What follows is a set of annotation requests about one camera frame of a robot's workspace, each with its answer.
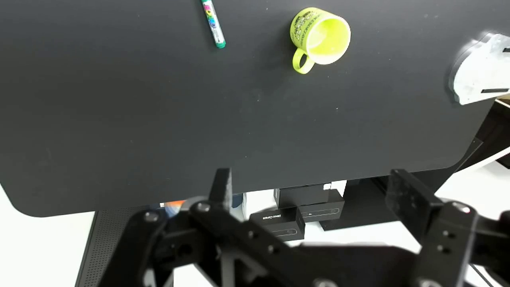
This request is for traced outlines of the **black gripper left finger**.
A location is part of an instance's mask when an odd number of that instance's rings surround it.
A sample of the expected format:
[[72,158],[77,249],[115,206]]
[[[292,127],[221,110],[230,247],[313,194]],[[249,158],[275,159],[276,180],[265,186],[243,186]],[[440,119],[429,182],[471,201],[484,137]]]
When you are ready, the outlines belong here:
[[176,287],[176,271],[197,265],[216,287],[294,287],[289,247],[230,214],[233,175],[216,172],[211,193],[170,217],[146,209],[127,223],[99,287]]

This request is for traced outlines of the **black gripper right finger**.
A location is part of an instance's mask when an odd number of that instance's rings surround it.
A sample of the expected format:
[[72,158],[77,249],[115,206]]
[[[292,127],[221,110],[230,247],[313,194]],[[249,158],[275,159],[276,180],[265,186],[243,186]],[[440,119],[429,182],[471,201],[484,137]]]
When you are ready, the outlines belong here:
[[510,285],[509,212],[493,220],[461,201],[442,201],[404,169],[391,172],[386,204],[421,244],[412,287],[468,287],[471,265],[484,266],[503,287]]

